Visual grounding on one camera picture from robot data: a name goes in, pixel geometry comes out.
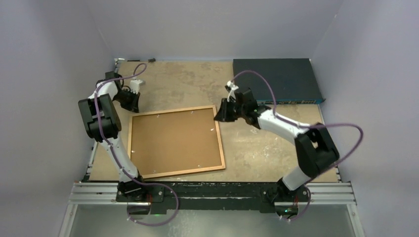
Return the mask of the aluminium rail base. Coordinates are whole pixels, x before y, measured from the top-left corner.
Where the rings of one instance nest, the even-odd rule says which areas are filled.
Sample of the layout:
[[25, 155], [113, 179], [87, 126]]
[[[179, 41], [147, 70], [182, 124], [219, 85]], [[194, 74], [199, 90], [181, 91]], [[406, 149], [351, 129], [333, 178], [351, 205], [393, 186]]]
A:
[[139, 188], [123, 195], [116, 183], [76, 183], [71, 204], [151, 204], [169, 200], [251, 200], [271, 204], [355, 204], [349, 183], [310, 183], [287, 194], [274, 182], [163, 182], [162, 186]]

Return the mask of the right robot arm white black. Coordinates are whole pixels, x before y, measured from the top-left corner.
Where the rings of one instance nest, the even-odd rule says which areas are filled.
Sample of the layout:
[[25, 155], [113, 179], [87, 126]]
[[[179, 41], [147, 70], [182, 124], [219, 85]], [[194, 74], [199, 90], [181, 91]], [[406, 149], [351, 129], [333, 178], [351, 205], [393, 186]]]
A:
[[298, 123], [266, 105], [259, 105], [250, 89], [241, 91], [235, 85], [227, 85], [225, 88], [228, 96], [222, 98], [215, 121], [235, 122], [243, 119], [246, 124], [278, 135], [295, 147], [297, 167], [277, 182], [280, 199], [291, 200], [296, 196], [297, 189], [338, 161], [339, 152], [323, 124]]

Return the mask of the black mounting plate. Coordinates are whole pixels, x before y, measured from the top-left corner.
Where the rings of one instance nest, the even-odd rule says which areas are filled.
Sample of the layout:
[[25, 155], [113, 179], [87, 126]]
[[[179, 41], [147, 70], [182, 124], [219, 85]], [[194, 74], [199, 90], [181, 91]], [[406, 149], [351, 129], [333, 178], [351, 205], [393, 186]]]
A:
[[301, 186], [291, 195], [278, 192], [277, 182], [179, 182], [152, 181], [143, 184], [140, 198], [120, 198], [116, 202], [145, 204], [151, 214], [168, 210], [254, 210], [275, 213], [293, 203], [309, 200], [308, 189]]

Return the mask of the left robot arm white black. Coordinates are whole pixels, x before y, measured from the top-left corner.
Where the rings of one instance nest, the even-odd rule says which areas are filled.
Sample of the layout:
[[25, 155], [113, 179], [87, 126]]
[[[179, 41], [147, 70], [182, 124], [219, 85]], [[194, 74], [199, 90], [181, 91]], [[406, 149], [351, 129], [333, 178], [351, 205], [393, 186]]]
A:
[[96, 83], [93, 94], [80, 100], [78, 107], [87, 135], [106, 150], [118, 170], [119, 197], [141, 202], [147, 197], [147, 188], [123, 145], [122, 123], [113, 102], [117, 101], [123, 109], [137, 113], [142, 81], [132, 82], [126, 90], [121, 79], [118, 73], [106, 72], [105, 79]]

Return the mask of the dark blue network switch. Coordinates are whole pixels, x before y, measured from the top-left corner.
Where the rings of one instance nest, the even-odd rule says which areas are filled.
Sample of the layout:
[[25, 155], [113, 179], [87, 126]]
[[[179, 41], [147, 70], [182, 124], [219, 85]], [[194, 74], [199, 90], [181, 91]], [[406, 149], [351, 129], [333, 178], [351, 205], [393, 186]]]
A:
[[308, 58], [233, 60], [234, 76], [245, 70], [266, 79], [277, 104], [321, 104], [326, 100]]

